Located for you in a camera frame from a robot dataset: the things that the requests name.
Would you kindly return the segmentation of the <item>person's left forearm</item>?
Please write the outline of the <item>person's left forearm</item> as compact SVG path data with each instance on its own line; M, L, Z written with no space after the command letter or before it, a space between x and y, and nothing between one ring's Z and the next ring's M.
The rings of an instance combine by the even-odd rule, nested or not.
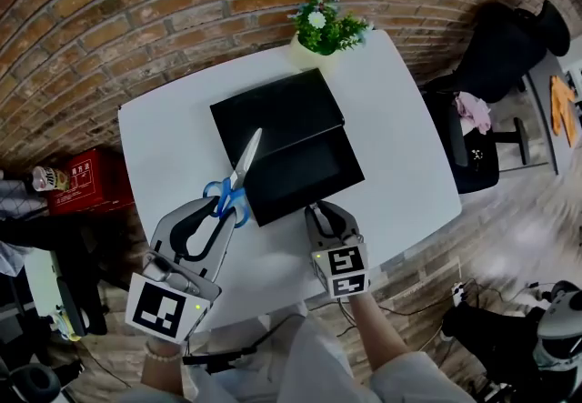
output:
M141 383L173 395L184 396L182 347L150 337L145 343L145 352Z

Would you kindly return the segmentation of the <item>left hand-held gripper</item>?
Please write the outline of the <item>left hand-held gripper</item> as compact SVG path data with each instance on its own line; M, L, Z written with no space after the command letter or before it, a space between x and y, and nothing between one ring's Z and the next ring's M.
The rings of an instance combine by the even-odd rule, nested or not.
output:
M160 219L150 244L154 251L146 252L143 270L131 277L125 308L128 325L166 341L185 341L196 331L222 293L211 281L216 280L224 262L235 213L227 212L203 250L186 258L189 270L162 255L188 256L187 240L215 208L216 197L207 196Z

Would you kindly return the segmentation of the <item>person's grey clothing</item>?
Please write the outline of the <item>person's grey clothing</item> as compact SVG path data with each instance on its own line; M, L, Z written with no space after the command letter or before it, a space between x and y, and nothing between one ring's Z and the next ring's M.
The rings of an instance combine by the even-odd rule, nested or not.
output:
M400 355L374 371L367 387L354 380L336 338L308 318L296 332L275 394L263 403L476 403L424 352Z

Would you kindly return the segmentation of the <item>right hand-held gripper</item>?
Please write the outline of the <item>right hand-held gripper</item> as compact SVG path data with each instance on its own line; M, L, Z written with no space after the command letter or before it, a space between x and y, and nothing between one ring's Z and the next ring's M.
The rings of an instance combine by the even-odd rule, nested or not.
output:
M327 201L305 208L305 221L316 277L332 299L367 291L367 246L356 219L344 208ZM347 237L339 244L338 237Z

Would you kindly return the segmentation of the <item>white cabinet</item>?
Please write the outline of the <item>white cabinet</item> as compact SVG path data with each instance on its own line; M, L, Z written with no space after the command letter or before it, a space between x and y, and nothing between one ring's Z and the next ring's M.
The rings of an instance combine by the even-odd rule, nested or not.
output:
M31 251L25 257L25 274L38 316L48 317L56 312L63 300L52 253L40 249Z

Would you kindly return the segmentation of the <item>white drink bottle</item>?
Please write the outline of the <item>white drink bottle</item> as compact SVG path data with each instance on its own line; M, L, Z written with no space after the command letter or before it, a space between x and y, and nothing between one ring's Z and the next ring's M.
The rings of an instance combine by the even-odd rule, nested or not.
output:
M36 166L32 170L32 187L37 192L66 191L69 188L69 176L59 169Z

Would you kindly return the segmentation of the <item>pale yellow plastic item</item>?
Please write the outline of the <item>pale yellow plastic item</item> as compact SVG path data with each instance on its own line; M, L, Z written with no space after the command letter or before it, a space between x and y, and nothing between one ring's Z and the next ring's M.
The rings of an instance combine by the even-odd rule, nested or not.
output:
M51 323L50 328L54 332L58 332L59 335L68 341L76 342L81 339L75 333L73 325L68 317L68 315L63 311L56 311L50 314L49 316Z

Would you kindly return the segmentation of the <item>white patterned cloth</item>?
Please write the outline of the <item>white patterned cloth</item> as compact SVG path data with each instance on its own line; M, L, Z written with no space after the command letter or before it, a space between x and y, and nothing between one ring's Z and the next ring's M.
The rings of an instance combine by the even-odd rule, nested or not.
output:
M18 246L4 241L6 222L39 215L46 209L46 201L37 193L30 192L23 181L0 178L0 273L16 277L25 264L31 247Z

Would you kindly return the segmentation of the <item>person's right forearm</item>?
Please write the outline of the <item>person's right forearm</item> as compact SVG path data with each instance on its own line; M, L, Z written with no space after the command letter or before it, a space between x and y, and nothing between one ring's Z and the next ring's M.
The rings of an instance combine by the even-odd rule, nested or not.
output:
M350 296L348 302L373 371L410 352L369 292Z

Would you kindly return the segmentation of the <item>grey standing fan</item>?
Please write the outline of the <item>grey standing fan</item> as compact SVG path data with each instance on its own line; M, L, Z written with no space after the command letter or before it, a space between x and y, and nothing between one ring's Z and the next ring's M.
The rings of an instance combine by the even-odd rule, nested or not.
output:
M561 280L544 298L550 305L537 324L537 366L551 371L582 366L582 289Z

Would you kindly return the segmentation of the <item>red box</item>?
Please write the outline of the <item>red box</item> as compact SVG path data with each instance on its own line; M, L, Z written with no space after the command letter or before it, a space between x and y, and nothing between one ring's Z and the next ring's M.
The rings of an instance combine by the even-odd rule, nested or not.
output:
M69 187L48 193L51 216L104 214L135 203L122 154L93 148L72 157L62 168L69 176Z

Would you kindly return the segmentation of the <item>black office chair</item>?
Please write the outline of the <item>black office chair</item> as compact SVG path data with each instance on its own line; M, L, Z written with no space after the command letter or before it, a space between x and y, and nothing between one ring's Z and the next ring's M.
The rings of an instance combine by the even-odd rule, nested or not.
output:
M511 9L500 3L484 5L474 34L457 69L422 86L423 99L447 155L457 191L474 193L495 186L500 177L497 144L516 144L524 165L531 162L523 121L513 120L514 130L481 135L476 129L462 134L455 97L467 92L490 105L521 86L523 75L538 64L546 51L565 55L570 47L567 23L545 1L539 14ZM475 160L472 150L483 158Z

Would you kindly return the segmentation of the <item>dark grey desk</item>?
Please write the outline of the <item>dark grey desk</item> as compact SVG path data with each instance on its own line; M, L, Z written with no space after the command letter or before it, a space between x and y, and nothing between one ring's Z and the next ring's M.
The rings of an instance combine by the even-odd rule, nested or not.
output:
M557 175L569 171L574 155L575 147L582 140L582 126L579 123L575 106L569 107L574 114L577 139L572 147L569 146L566 132L561 131L559 136L553 132L551 117L551 77L557 76L566 81L560 63L555 55L546 51L544 58L524 74L524 82L527 94L535 109L537 122L541 130L547 150L547 162Z

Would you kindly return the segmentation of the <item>pink cloth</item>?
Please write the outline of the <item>pink cloth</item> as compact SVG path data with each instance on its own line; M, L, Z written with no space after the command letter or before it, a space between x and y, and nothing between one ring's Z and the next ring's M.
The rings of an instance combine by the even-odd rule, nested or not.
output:
M474 129L485 135L491 129L490 109L482 99L461 91L455 97L455 106L464 136Z

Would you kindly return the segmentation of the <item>blue-handled scissors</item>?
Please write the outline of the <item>blue-handled scissors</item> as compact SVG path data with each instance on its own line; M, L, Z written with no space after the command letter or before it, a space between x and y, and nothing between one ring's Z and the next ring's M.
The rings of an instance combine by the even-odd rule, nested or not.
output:
M231 176L222 181L211 181L203 190L203 197L219 196L216 209L211 214L212 217L222 219L230 208L235 210L235 228L242 227L250 217L244 182L247 172L254 161L262 132L263 129L259 127L252 135Z

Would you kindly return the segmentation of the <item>potted green plant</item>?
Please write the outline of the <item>potted green plant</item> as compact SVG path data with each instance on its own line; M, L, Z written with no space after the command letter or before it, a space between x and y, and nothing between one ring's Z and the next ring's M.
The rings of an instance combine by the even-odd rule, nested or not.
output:
M287 17L296 32L288 47L290 62L301 70L332 71L340 53L366 41L374 24L351 13L340 16L339 0L306 0Z

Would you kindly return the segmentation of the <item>black storage box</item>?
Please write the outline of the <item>black storage box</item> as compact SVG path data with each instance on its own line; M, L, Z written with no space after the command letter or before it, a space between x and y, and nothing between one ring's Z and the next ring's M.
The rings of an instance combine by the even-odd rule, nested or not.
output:
M210 110L232 165L255 131L262 131L244 182L259 226L365 178L344 116L318 69L258 86Z

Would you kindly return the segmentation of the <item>orange garment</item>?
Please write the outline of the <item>orange garment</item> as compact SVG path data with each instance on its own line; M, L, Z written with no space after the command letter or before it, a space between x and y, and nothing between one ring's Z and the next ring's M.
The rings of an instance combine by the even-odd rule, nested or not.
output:
M574 92L558 76L550 77L551 121L555 136L559 136L565 128L567 142L570 147L575 145L577 131L575 116L571 104L574 102Z

